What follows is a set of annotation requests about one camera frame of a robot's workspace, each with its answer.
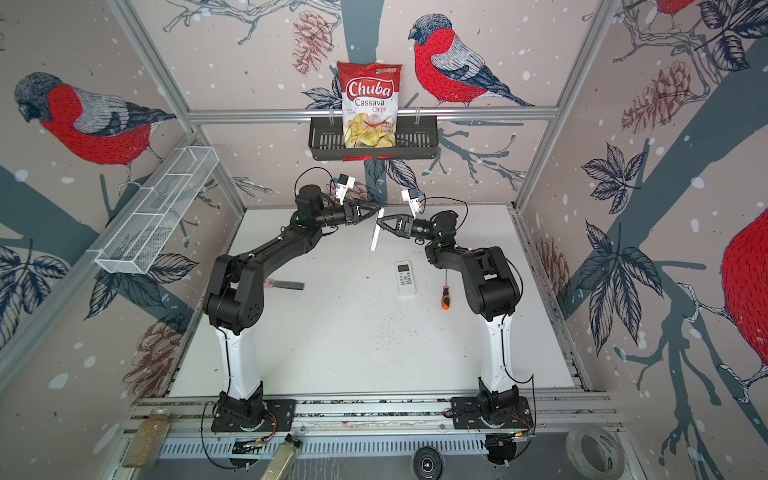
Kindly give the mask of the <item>orange black screwdriver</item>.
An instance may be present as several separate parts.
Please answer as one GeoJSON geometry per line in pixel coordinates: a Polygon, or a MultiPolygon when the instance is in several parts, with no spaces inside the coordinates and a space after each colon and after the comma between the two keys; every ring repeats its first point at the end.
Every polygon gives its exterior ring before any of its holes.
{"type": "Polygon", "coordinates": [[[448,282],[448,271],[445,271],[444,285],[441,293],[441,307],[443,310],[449,310],[450,305],[451,305],[451,298],[450,298],[450,286],[448,282]]]}

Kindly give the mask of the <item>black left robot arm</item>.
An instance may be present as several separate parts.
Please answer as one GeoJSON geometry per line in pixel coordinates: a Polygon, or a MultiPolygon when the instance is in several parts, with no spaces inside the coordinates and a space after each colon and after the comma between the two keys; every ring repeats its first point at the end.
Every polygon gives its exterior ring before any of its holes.
{"type": "Polygon", "coordinates": [[[357,225],[380,210],[368,201],[334,202],[314,184],[299,189],[295,204],[289,223],[274,239],[215,260],[203,301],[203,312],[216,331],[227,373],[217,406],[250,427],[268,415],[263,381],[255,366],[255,342],[247,338],[264,311],[267,277],[313,250],[327,235],[326,228],[357,225]]]}

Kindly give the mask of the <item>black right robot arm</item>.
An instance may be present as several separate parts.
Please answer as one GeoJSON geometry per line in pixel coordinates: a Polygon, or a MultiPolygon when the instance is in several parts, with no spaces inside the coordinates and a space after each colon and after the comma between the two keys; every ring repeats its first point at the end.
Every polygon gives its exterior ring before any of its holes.
{"type": "Polygon", "coordinates": [[[453,210],[442,210],[428,220],[409,214],[385,215],[377,226],[397,237],[422,241],[430,265],[460,274],[468,307],[485,330],[477,395],[480,416],[492,428],[529,429],[519,392],[521,382],[510,369],[509,346],[509,321],[523,288],[502,249],[459,246],[455,240],[458,214],[453,210]]]}

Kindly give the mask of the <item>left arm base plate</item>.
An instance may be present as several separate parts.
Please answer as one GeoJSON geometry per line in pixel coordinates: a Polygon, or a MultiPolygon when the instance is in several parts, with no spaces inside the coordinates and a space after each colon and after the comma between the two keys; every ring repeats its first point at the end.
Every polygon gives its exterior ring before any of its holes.
{"type": "Polygon", "coordinates": [[[289,432],[292,428],[294,400],[219,399],[213,410],[214,433],[289,432]]]}

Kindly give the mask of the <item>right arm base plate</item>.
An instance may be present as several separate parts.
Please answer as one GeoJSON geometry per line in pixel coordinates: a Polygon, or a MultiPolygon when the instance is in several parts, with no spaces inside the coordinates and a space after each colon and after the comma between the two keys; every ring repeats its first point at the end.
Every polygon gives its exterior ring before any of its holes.
{"type": "Polygon", "coordinates": [[[520,397],[517,405],[495,414],[492,420],[483,417],[475,397],[453,397],[450,406],[442,411],[457,430],[514,429],[527,431],[534,426],[533,409],[526,397],[520,397]]]}

